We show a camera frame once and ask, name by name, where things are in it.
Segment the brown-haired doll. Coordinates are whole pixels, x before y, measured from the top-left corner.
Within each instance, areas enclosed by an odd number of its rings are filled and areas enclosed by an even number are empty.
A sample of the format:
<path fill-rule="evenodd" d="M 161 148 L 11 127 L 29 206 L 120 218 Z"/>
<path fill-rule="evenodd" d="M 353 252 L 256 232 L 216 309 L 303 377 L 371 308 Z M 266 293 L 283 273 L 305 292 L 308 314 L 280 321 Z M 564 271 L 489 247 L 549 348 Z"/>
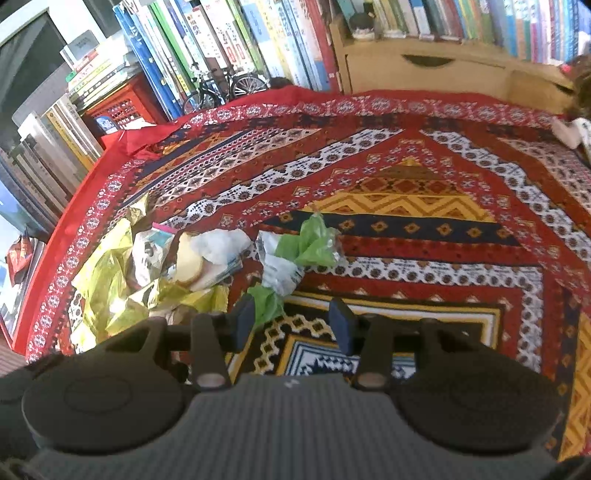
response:
<path fill-rule="evenodd" d="M 560 70 L 572 82 L 574 96 L 564 119 L 554 119 L 551 129 L 569 149 L 582 148 L 590 164 L 590 54 L 576 57 Z"/>

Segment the red plastic crate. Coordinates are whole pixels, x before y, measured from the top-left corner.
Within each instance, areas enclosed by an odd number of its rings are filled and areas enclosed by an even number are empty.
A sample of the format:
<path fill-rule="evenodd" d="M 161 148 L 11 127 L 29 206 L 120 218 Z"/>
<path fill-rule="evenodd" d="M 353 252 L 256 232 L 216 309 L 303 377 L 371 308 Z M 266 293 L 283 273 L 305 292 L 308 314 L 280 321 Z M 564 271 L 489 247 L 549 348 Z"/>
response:
<path fill-rule="evenodd" d="M 129 79 L 81 117 L 96 137 L 168 121 L 143 73 Z"/>

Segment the right row of books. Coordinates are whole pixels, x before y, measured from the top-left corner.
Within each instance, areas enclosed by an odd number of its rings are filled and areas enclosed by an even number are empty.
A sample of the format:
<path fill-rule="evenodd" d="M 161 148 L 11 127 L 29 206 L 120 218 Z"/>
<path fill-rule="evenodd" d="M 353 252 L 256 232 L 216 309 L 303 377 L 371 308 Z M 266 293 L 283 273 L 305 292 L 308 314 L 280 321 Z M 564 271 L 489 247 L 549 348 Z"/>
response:
<path fill-rule="evenodd" d="M 590 53 L 590 3 L 569 0 L 339 1 L 359 39 L 476 41 L 540 64 Z"/>

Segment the wooden drawer box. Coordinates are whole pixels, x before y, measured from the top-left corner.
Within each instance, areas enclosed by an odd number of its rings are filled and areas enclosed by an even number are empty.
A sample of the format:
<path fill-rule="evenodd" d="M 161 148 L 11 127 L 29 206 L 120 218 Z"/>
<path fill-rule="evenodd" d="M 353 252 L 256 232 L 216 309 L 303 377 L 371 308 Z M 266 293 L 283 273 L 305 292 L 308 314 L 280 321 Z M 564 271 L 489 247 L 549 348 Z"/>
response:
<path fill-rule="evenodd" d="M 518 60 L 492 45 L 417 38 L 355 40 L 341 15 L 329 29 L 346 94 L 478 93 L 553 114 L 562 113 L 574 97 L 571 81 L 557 67 Z"/>

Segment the green plastic wrapper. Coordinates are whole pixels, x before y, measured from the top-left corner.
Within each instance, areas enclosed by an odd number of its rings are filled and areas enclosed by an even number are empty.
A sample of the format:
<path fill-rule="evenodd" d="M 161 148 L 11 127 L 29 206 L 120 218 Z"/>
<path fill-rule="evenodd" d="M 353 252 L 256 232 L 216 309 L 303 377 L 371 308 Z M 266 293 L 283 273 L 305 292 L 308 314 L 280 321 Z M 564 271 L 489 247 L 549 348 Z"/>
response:
<path fill-rule="evenodd" d="M 283 316 L 284 300 L 294 293 L 308 267 L 332 268 L 341 262 L 339 231 L 325 224 L 320 212 L 304 220 L 297 234 L 259 231 L 256 253 L 263 266 L 262 279 L 249 287 L 256 319 L 253 328 Z"/>

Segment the yellow-green foil wrapper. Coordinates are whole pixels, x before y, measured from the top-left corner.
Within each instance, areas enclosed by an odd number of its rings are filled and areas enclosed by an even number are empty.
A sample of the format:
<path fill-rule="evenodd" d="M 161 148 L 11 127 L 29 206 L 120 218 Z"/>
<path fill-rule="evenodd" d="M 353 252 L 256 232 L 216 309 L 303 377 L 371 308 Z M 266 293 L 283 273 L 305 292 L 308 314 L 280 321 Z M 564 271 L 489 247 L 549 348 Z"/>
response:
<path fill-rule="evenodd" d="M 145 287 L 136 284 L 131 249 L 135 235 L 142 231 L 133 229 L 147 213 L 146 195 L 126 207 L 72 280 L 75 299 L 68 316 L 75 352 L 85 352 L 150 316 L 160 315 L 167 323 L 178 324 L 181 312 L 189 308 L 199 313 L 228 310 L 228 287 L 191 291 L 191 284 L 173 281 L 176 264 L 171 255 L 177 253 L 177 233 L 160 276 Z"/>

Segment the red snack bag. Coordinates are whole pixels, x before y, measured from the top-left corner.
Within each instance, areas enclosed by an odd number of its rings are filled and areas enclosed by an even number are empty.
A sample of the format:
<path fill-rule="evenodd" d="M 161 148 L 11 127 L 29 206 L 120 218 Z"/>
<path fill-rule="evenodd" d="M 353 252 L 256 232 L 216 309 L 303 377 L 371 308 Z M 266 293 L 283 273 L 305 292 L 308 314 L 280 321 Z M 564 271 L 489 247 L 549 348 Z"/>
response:
<path fill-rule="evenodd" d="M 6 255 L 6 264 L 12 286 L 20 284 L 26 277 L 33 260 L 33 254 L 32 241 L 26 235 L 20 236 L 9 248 Z"/>

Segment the red patterned tablecloth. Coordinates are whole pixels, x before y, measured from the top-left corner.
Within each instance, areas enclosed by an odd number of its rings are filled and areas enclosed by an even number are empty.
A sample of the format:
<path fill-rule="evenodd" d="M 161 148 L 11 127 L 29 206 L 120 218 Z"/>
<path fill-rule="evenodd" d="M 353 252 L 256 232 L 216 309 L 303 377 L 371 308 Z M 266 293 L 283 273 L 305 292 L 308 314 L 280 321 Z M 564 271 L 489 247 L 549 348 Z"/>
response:
<path fill-rule="evenodd" d="M 284 312 L 228 355 L 245 373 L 351 374 L 329 300 L 430 314 L 556 385 L 547 450 L 590 450 L 590 164 L 549 114 L 477 94 L 288 87 L 122 131 L 71 200 L 37 267 L 14 349 L 34 361 L 106 336 L 73 279 L 128 221 L 180 233 L 294 234 L 315 213 L 344 261 L 308 270 Z"/>

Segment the bread slice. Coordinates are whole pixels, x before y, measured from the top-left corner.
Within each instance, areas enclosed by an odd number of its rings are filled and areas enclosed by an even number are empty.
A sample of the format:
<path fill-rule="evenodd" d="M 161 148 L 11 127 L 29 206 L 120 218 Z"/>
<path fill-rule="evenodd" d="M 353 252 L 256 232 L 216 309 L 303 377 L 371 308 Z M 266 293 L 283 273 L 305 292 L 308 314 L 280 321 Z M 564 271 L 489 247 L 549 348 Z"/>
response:
<path fill-rule="evenodd" d="M 180 285 L 192 284 L 204 269 L 204 257 L 193 245 L 193 239 L 190 234 L 182 233 L 178 240 L 173 281 Z"/>

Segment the blue landscape book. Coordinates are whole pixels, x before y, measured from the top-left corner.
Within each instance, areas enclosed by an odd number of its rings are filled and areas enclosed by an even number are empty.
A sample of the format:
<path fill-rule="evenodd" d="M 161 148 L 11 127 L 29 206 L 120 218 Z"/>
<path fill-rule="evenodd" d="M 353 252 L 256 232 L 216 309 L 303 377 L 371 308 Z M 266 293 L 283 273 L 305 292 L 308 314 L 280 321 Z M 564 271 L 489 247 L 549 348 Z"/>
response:
<path fill-rule="evenodd" d="M 32 235 L 37 230 L 34 219 L 20 205 L 4 184 L 0 186 L 1 216 L 20 233 Z"/>

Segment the miniature black bicycle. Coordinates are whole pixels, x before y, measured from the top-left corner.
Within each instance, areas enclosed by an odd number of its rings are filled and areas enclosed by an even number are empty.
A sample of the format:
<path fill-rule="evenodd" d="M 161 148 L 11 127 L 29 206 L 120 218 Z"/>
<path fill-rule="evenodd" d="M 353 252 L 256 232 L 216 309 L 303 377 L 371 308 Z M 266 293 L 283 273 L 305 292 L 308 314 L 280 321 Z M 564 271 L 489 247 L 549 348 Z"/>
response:
<path fill-rule="evenodd" d="M 259 72 L 239 73 L 232 65 L 214 68 L 211 73 L 197 71 L 192 80 L 197 88 L 183 102 L 185 115 L 221 107 L 240 97 L 270 88 L 269 81 Z"/>

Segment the stack of horizontal books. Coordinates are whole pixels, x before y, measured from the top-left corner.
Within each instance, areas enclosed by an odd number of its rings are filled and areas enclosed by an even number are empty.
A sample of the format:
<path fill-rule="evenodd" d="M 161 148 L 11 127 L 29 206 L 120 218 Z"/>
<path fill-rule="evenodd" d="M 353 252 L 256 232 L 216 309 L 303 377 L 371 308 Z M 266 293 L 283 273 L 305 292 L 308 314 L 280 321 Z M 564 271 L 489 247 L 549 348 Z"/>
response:
<path fill-rule="evenodd" d="M 120 30 L 89 52 L 67 80 L 59 102 L 85 112 L 139 74 L 141 67 L 131 45 Z"/>

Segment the row of upright books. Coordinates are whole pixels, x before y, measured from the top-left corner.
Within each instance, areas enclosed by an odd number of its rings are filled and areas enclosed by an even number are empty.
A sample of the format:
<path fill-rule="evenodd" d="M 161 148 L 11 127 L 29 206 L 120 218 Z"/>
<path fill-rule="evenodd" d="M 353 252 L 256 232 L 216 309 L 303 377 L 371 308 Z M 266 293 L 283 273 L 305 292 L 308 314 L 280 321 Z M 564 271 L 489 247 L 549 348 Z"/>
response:
<path fill-rule="evenodd" d="M 113 14 L 166 117 L 185 115 L 197 71 L 230 65 L 287 82 L 339 91 L 327 1 L 121 1 Z"/>

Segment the white pink snack wrapper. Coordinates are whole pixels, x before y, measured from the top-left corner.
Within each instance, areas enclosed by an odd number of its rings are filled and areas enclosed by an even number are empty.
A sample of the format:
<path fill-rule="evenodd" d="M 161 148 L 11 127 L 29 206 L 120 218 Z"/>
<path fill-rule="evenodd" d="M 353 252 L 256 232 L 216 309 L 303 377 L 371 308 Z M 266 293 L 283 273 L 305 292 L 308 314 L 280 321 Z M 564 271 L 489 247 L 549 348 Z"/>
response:
<path fill-rule="evenodd" d="M 171 227 L 153 223 L 150 229 L 135 235 L 131 257 L 138 286 L 145 287 L 160 276 L 176 233 Z"/>

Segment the white plastic bag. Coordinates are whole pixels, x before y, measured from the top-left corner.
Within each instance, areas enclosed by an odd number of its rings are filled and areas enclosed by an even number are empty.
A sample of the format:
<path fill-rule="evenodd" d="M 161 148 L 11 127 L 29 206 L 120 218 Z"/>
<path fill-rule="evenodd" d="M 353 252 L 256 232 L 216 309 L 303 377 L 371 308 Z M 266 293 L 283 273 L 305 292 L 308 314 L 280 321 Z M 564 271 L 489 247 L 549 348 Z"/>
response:
<path fill-rule="evenodd" d="M 200 276 L 190 285 L 191 291 L 198 291 L 217 285 L 242 269 L 242 254 L 249 250 L 252 240 L 240 229 L 214 229 L 197 235 L 189 245 L 204 259 Z"/>

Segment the left upright pale books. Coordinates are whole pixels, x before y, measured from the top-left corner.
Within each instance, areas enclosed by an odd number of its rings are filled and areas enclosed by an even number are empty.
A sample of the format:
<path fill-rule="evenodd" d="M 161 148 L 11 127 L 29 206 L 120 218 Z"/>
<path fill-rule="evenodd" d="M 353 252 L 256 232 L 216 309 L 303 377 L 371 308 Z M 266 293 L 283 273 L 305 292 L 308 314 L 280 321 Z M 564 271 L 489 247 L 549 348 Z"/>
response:
<path fill-rule="evenodd" d="M 51 236 L 103 154 L 75 108 L 58 99 L 42 114 L 29 113 L 17 139 L 1 150 L 1 184 L 34 219 L 31 236 L 41 239 Z"/>

